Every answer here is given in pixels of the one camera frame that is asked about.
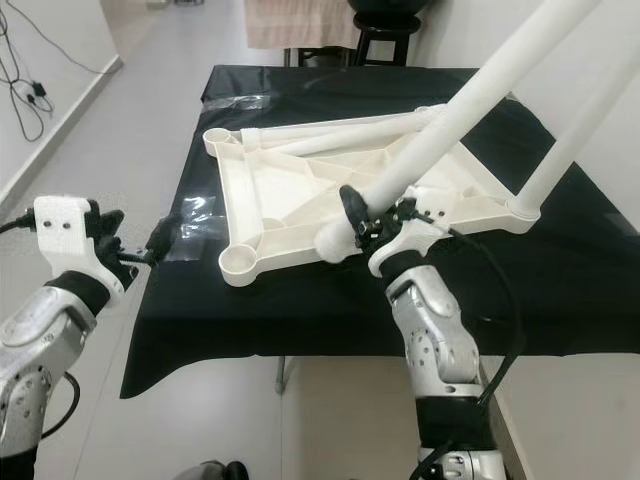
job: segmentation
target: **black tablecloth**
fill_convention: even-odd
[[[218,66],[202,96],[173,209],[184,197],[221,198],[216,160],[202,133],[405,112],[446,102],[471,69],[267,68]],[[553,143],[524,106],[503,100],[463,143],[517,191]],[[218,202],[217,213],[224,214]],[[576,165],[526,235],[477,238],[512,278],[524,307],[530,355],[640,352],[640,245],[611,221],[616,209]],[[136,320],[121,396],[135,396],[175,369],[249,355],[402,355],[383,287],[361,257],[261,274],[227,286],[218,270],[225,241],[198,261],[164,262],[152,273]],[[508,304],[484,260],[454,240],[431,262],[457,296],[483,354],[508,344]]]

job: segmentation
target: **white pipe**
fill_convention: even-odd
[[[420,132],[365,192],[369,215],[377,218],[393,205],[599,3],[546,0],[449,101],[437,121]],[[340,262],[351,253],[353,236],[342,215],[318,232],[316,250],[323,259]]]
[[[243,128],[240,133],[247,136],[250,142],[260,142],[260,146],[270,142],[282,142],[286,140],[297,140],[300,138],[326,135],[327,133],[339,132],[348,128],[355,128],[361,124],[369,124],[389,120],[391,118],[412,115],[414,112],[397,113],[391,115],[376,115],[372,117],[350,118],[346,120],[333,120],[330,125],[308,125],[296,127],[270,127],[270,128]]]
[[[343,127],[337,132],[320,135],[319,137],[305,138],[304,140],[272,148],[271,150],[288,155],[301,156],[333,150],[335,148],[361,145],[381,137],[419,132],[425,128],[430,121],[436,118],[444,107],[445,105],[419,107],[415,112],[407,115],[355,128]]]
[[[540,207],[576,155],[613,108],[640,67],[640,38],[623,58],[605,74],[605,78],[580,108],[575,120],[562,133],[533,172],[518,196],[508,202],[509,209],[526,218],[540,216]]]

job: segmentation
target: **wooden stool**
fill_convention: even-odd
[[[420,30],[420,20],[411,14],[356,13],[353,24],[360,29],[360,41],[356,53],[356,65],[407,64],[409,37]],[[371,40],[395,42],[393,60],[367,60]]]

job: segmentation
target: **clear plastic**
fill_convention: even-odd
[[[242,95],[239,97],[223,97],[207,100],[202,104],[202,112],[221,109],[260,110],[271,103],[269,95]]]
[[[208,240],[229,237],[227,219],[216,215],[216,197],[185,197],[180,212],[180,235],[167,255],[167,261],[192,261],[202,257]]]

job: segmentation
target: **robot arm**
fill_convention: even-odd
[[[410,187],[372,222],[358,192],[346,186],[340,195],[356,245],[369,257],[371,273],[387,286],[405,342],[421,443],[411,480],[505,480],[480,382],[478,347],[462,325],[455,297],[423,258],[447,233],[448,212],[433,208],[429,192]],[[428,211],[438,212],[444,227],[418,213]]]
[[[115,233],[122,212],[100,214],[93,201],[40,197],[34,203],[38,246],[57,278],[0,322],[0,472],[33,478],[51,393],[83,351],[96,315],[135,279],[128,262],[155,265],[168,252],[179,217],[168,217],[146,248],[128,251]]]

